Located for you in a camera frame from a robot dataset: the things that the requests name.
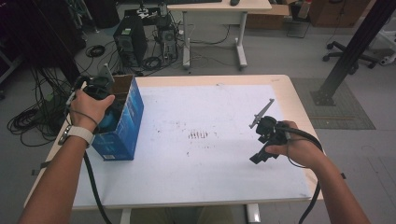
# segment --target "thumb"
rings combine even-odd
[[[108,95],[104,100],[104,104],[106,107],[109,107],[111,104],[113,104],[114,99],[116,98],[115,95]]]
[[[286,154],[286,149],[283,146],[268,146],[265,148],[265,151],[272,154]]]

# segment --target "table leg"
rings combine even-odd
[[[248,66],[247,58],[245,56],[244,46],[242,40],[244,38],[245,24],[247,22],[248,13],[242,12],[241,23],[239,24],[239,36],[235,39],[236,51],[238,52],[239,66],[240,68]]]
[[[257,203],[247,204],[247,223],[261,223],[259,205]]]
[[[130,224],[131,222],[131,208],[122,209],[120,224]]]
[[[190,39],[187,36],[187,11],[183,11],[183,38],[184,38],[184,47],[183,47],[183,66],[185,69],[190,68]]]

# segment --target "person's left hand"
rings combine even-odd
[[[76,99],[71,102],[70,110],[73,125],[88,129],[93,133],[114,99],[114,95],[109,95],[104,100],[95,100],[84,91],[76,90]]]

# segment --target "cardboard box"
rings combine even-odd
[[[317,27],[353,27],[369,3],[370,0],[314,0],[308,14]]]
[[[133,76],[114,76],[112,93],[123,103],[120,120],[113,132],[97,133],[92,146],[105,161],[134,159],[137,136],[143,115],[143,101]]]
[[[370,10],[372,9],[372,7],[374,6],[376,0],[371,0],[369,5],[366,7],[366,9],[364,9],[363,13],[361,14],[363,17],[366,17],[367,14],[369,14]]]
[[[262,28],[279,30],[282,28],[283,19],[289,16],[289,6],[271,5],[271,10],[254,11],[247,13],[246,28]]]

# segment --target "hand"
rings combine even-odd
[[[293,121],[284,120],[289,127],[298,129]],[[298,134],[290,133],[291,139],[283,146],[269,146],[265,149],[266,152],[288,156],[291,160],[296,161],[302,166],[310,169],[315,169],[320,166],[323,160],[328,158],[317,148],[312,142]]]
[[[106,109],[113,103],[114,95],[104,100],[95,100],[82,90],[76,90],[76,99],[71,102],[70,116],[73,125],[93,132],[96,125],[105,116]]]

